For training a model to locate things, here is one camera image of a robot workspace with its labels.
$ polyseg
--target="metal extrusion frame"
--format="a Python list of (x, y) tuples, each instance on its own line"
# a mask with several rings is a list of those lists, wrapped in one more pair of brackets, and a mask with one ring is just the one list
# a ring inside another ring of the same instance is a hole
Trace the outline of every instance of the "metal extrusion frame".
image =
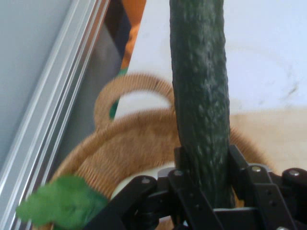
[(0, 229), (30, 229), (15, 208), (44, 184), (110, 0), (73, 0), (0, 172)]

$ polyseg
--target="woven basket rim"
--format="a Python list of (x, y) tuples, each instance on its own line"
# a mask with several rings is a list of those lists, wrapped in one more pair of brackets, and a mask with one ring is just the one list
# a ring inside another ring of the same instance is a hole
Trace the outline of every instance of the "woven basket rim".
[(176, 119), (175, 111), (171, 108), (151, 109), (131, 113), (115, 119), (104, 129), (96, 129), (91, 135), (79, 143), (64, 159), (51, 178), (51, 182), (59, 176), (74, 174), (85, 159), (92, 156), (106, 141), (119, 133), (127, 132), (135, 127), (149, 124), (169, 123)]

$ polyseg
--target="green cucumber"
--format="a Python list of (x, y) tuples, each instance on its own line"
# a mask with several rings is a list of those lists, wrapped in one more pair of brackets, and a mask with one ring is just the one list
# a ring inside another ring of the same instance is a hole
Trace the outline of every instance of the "green cucumber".
[(194, 183), (213, 208), (233, 207), (227, 178), (229, 96), (223, 0), (170, 0), (177, 127)]

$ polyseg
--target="basket handle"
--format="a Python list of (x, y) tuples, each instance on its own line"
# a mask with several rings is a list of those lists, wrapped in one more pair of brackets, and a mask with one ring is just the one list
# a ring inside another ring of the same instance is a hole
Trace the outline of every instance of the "basket handle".
[(157, 92), (164, 96), (174, 108), (173, 87), (167, 81), (152, 74), (134, 73), (115, 78), (100, 92), (94, 108), (96, 129), (105, 128), (112, 122), (109, 112), (114, 102), (121, 96), (140, 90)]

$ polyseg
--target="white wall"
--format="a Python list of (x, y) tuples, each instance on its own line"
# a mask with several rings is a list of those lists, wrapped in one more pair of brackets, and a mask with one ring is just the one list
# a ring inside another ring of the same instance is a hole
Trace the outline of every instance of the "white wall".
[(0, 3), (0, 168), (71, 0)]

